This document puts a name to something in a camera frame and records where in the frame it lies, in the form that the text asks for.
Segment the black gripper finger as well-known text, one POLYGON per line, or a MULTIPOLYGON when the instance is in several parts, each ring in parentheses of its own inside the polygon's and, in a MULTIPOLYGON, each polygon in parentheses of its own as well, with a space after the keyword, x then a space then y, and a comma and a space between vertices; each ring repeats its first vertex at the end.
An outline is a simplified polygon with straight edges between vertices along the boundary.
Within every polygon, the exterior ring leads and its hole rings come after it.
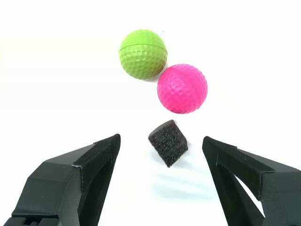
POLYGON ((299 226, 301 172, 204 137, 202 150, 230 226, 299 226))
POLYGON ((28 177, 7 226, 96 226, 120 134, 44 161, 28 177))

